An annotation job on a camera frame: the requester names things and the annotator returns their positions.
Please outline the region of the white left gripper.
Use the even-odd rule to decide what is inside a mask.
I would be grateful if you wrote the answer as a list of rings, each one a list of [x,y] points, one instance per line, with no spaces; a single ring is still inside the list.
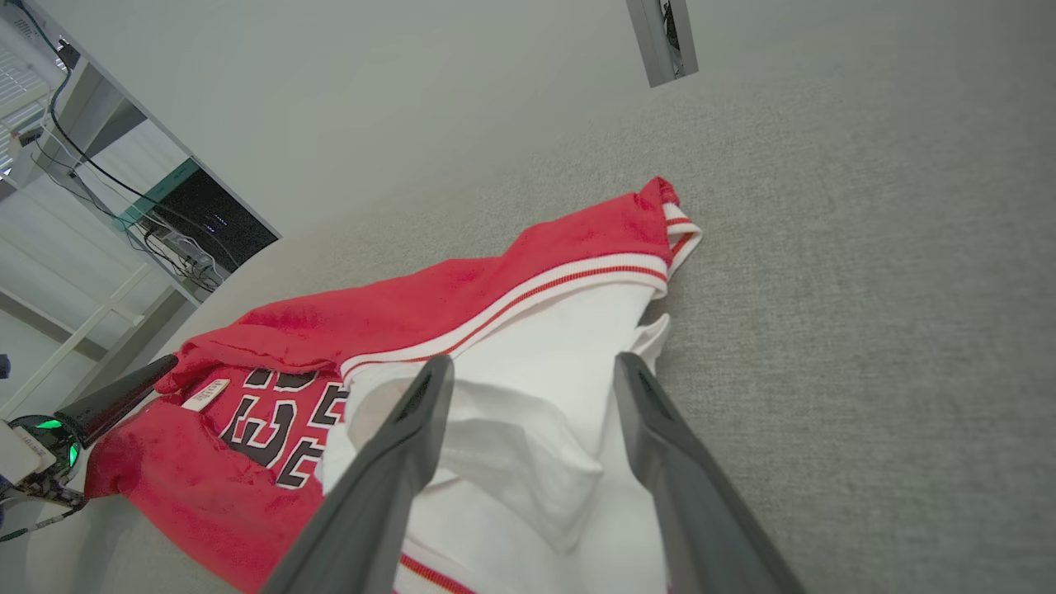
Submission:
[[[98,442],[132,413],[175,365],[166,355],[107,384],[50,415],[23,415],[1,422],[1,500],[3,505],[37,500],[80,511],[83,493],[68,487],[82,467],[84,447]]]

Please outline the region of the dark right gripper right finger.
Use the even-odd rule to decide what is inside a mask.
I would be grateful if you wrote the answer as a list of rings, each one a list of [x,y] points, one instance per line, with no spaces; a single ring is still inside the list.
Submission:
[[[631,474],[655,504],[672,593],[804,593],[646,361],[617,355],[614,388]]]

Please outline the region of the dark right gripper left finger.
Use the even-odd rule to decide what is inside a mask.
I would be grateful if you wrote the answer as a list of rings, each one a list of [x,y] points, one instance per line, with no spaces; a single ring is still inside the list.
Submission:
[[[413,500],[437,470],[453,384],[449,355],[426,361],[262,592],[391,593]]]

